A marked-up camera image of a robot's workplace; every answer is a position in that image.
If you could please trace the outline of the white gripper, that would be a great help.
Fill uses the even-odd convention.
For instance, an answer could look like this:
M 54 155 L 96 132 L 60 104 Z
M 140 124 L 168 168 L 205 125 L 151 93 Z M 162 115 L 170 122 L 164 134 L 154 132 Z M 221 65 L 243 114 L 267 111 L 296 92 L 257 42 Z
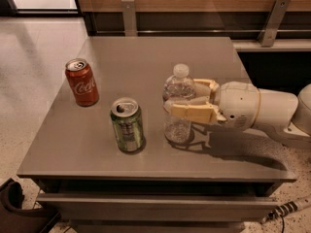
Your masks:
M 218 123 L 236 129 L 248 129 L 253 125 L 260 95 L 251 83 L 229 82 L 220 86 L 214 80 L 195 79 L 194 90 L 199 98 L 168 99 L 163 109 L 173 117 L 201 124 Z M 217 106 L 209 99 L 215 99 Z

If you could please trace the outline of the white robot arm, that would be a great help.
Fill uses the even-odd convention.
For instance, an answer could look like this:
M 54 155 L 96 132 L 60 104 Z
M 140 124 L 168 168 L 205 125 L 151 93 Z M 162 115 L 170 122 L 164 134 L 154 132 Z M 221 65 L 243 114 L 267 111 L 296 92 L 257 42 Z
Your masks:
M 170 98 L 163 109 L 191 122 L 241 131 L 252 128 L 287 147 L 311 148 L 309 87 L 296 96 L 251 83 L 196 79 L 194 90 L 195 98 Z

